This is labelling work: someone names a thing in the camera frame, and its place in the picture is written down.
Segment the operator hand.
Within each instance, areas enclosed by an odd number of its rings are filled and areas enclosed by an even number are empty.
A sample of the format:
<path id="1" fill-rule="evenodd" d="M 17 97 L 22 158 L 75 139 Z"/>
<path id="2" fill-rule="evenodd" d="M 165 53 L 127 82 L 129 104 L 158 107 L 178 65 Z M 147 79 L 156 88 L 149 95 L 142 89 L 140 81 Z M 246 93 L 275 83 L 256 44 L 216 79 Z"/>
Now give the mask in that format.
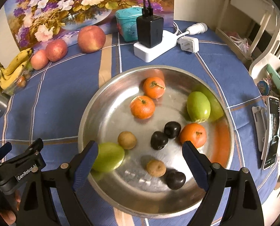
<path id="1" fill-rule="evenodd" d="M 15 191 L 14 198 L 15 198 L 15 201 L 16 201 L 16 209 L 19 210 L 20 201 L 21 201 L 19 190 Z M 16 221 L 16 216 L 15 216 L 15 213 L 13 211 L 7 211 L 5 209 L 0 210 L 0 216 L 4 219 L 4 221 L 8 225 L 12 225 Z"/>

